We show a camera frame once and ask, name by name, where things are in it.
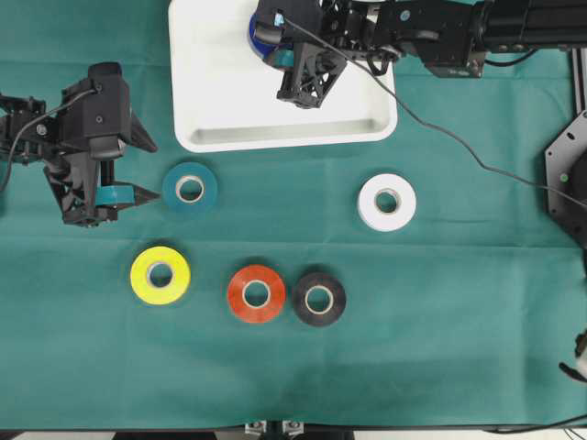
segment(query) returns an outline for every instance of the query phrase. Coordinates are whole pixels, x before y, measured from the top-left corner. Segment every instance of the plastic tray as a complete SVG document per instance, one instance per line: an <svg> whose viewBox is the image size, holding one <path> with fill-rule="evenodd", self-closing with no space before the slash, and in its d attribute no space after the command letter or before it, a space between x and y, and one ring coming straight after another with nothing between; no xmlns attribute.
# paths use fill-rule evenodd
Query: plastic tray
<svg viewBox="0 0 587 440"><path fill-rule="evenodd" d="M173 0L169 9L175 136L193 152L376 141L397 124L397 107L349 65L322 108L276 98L282 73L249 46L256 0ZM393 73L383 78L394 88Z"/></svg>

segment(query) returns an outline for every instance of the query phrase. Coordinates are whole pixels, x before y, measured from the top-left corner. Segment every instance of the white tape roll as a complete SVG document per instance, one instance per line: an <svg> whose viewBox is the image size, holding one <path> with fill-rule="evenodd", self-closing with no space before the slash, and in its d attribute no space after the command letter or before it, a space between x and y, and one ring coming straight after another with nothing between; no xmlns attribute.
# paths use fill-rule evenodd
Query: white tape roll
<svg viewBox="0 0 587 440"><path fill-rule="evenodd" d="M390 194L396 201L396 208L386 213L377 205L377 198ZM410 183L394 174L381 174L370 179L360 190L359 214L371 229L392 232L410 223L416 209L415 191Z"/></svg>

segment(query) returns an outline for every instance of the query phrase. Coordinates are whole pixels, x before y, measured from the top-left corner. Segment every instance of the teal tape roll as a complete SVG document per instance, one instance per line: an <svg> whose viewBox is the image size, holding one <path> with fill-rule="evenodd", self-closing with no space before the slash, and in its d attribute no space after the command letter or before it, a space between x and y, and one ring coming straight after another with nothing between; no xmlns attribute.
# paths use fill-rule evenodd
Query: teal tape roll
<svg viewBox="0 0 587 440"><path fill-rule="evenodd" d="M189 182L200 184L201 192L194 200L182 197L181 189ZM216 204L218 182L212 171L200 163L182 163L169 171L163 180L163 201L175 213L197 215Z"/></svg>
<svg viewBox="0 0 587 440"><path fill-rule="evenodd" d="M135 189L130 185L100 186L95 194L96 206L135 204Z"/></svg>

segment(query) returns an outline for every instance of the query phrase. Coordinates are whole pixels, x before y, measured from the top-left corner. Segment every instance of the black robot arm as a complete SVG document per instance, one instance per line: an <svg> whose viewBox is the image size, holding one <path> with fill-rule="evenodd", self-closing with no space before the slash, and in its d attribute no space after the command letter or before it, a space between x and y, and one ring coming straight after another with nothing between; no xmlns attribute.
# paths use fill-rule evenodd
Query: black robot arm
<svg viewBox="0 0 587 440"><path fill-rule="evenodd" d="M285 19L375 75L409 54L438 77L481 78L489 52L587 47L587 0L260 0L255 17L254 39L276 48L265 62L284 71L278 98L303 108L322 104L346 60Z"/></svg>
<svg viewBox="0 0 587 440"><path fill-rule="evenodd" d="M90 67L87 78L62 92L62 110L55 116L43 117L45 103L33 98L0 94L0 108L6 112L0 118L0 160L9 166L44 162L65 224L90 227L116 221L119 211L159 197L115 179L115 160L127 146L157 151L131 109L119 64Z"/></svg>

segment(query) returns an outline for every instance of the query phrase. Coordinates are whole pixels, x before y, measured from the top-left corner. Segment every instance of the wire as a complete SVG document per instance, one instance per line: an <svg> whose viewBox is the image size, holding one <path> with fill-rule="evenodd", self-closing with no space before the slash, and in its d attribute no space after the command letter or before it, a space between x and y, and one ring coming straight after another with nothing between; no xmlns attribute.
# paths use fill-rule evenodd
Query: wire
<svg viewBox="0 0 587 440"><path fill-rule="evenodd" d="M489 64L490 66L493 67L512 67L515 66L516 64L519 64L520 62L526 61L528 58L532 57L533 55L537 54L537 50L536 49L532 49L530 50L526 55L524 55L523 57L518 58L517 60L513 60L513 61L493 61L493 60L485 60L485 64Z"/></svg>
<svg viewBox="0 0 587 440"><path fill-rule="evenodd" d="M580 435L579 433L577 433L574 429L569 429L569 431L571 431L573 434L577 435L581 440L585 440L585 437L583 437L582 435Z"/></svg>
<svg viewBox="0 0 587 440"><path fill-rule="evenodd" d="M551 424L538 424L536 426L532 426L531 428L524 428L524 429L495 429L492 431L485 431L486 433L490 434L525 434L525 433L534 433L535 431L543 431L545 429L552 429L552 428L560 428L561 426L567 426L569 424L574 424L575 422L579 422L581 420L587 419L587 414L578 415L577 417L572 417L567 420L561 420L560 422L555 422Z"/></svg>
<svg viewBox="0 0 587 440"><path fill-rule="evenodd" d="M473 156L473 158L475 159L475 161L479 164L479 166L482 169L484 169L486 171L489 171L489 172L493 172L495 174L501 174L504 177L509 177L510 179L514 179L515 181L521 182L521 183L523 183L525 185L538 188L539 190L544 190L544 191L547 191L547 192L555 193L555 194L559 195L560 197L562 197L564 199L567 199L570 202L573 202L574 204L577 204L578 206L581 206L582 208L586 208L587 209L587 203L583 203L580 200L575 199L574 197L571 197L571 196L567 195L563 191L560 191L560 190L558 190L556 188L553 188L551 186L544 185L542 183L536 183L534 181L530 181L530 180L525 179L523 177L520 177L520 176L518 176L516 174L513 174L510 171L500 170L499 168L490 167L489 165L486 165L481 160L481 157L477 154L477 152L471 146L471 144L469 144L469 142L467 142L465 139L463 139L459 135L457 135L457 134L453 133L452 131L448 130L447 128L444 128L443 126L437 126L436 124L429 123L429 122L425 121L424 119L422 119L403 100L401 100L397 96L397 94L395 94L379 78L377 78L367 67L365 67L362 64L358 63L357 61L353 60L345 52L343 52L340 49L335 48L334 46L332 46L331 44L327 43L326 41L324 41L323 39L321 39L319 36L315 35L314 33L310 32L309 30L306 30L303 27L301 27L299 25L296 25L293 21L291 21L287 17L284 16L283 17L283 20L285 21L285 23L287 23L292 28L295 28L298 31L302 32L303 34L306 34L308 37L310 37L310 38L316 40L317 42L319 42L320 44L322 44L325 48L334 51L335 53L337 53L338 55L340 55L341 57L343 57L345 60L347 60L348 62L350 62L350 63L354 64L355 66L357 66L362 71L367 72L370 75L370 77L372 77L372 79L375 82L377 82L379 84L379 86L385 92L387 92L388 94L390 94L393 97L393 99L395 100L395 102L397 104L399 104L405 110L405 112L407 114L409 114L418 124L420 124L423 127L427 127L427 128L432 129L432 130L436 130L436 131L438 131L440 133L443 133L444 135L446 135L446 136L448 136L450 138L453 138L454 140L456 140L457 142L459 142L464 148L466 148L469 151L469 153Z"/></svg>
<svg viewBox="0 0 587 440"><path fill-rule="evenodd" d="M44 115L36 117L32 121L26 123L18 131L17 135L15 136L15 140L12 142L12 147L10 148L10 152L8 153L6 172L5 172L4 178L2 179L2 183L0 183L0 193L2 193L6 189L6 186L8 186L8 181L10 181L10 174L12 173L12 163L14 162L15 153L17 151L17 144L18 144L18 141L20 140L20 138L22 138L22 135L25 133L25 131L27 131L29 128L33 127L34 125L38 124L39 122L42 122L44 119L48 118L49 116L51 116L55 113L59 113L60 111L71 107L72 105L77 103L80 99L83 99L86 96L88 96L90 94L95 94L95 93L96 93L95 89L91 89L91 90L87 90L85 92L82 92L82 93L76 95L73 99L71 99L71 101L69 103L62 104L59 107L55 107L52 110L49 110L49 112L45 113Z"/></svg>

